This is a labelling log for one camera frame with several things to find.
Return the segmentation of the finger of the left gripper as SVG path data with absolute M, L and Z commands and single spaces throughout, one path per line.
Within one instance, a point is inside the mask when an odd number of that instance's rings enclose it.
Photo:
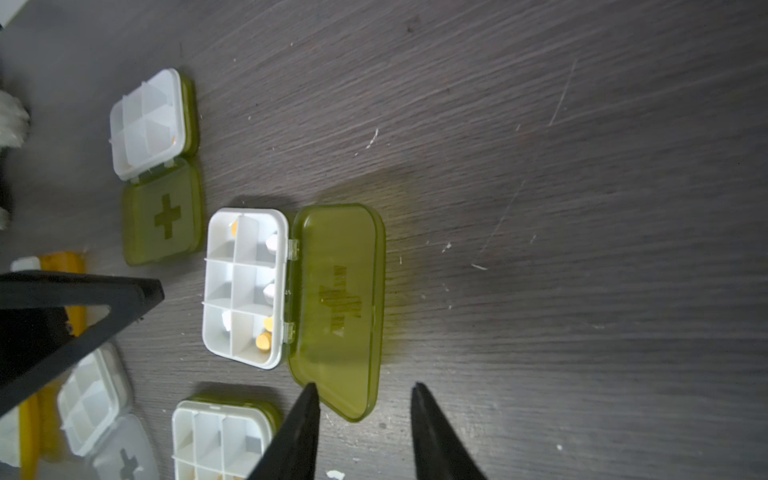
M 50 271 L 1 275 L 1 412 L 8 413 L 165 298 L 158 279 Z M 107 314 L 75 336 L 68 306 Z

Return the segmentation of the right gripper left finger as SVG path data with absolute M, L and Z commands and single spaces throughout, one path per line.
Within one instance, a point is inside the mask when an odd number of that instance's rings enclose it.
M 247 479 L 314 479 L 320 413 L 317 387 L 309 383 Z

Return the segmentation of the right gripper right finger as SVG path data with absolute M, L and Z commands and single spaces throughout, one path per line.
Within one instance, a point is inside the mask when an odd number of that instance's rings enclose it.
M 417 479 L 486 479 L 424 383 L 412 389 L 410 417 Z

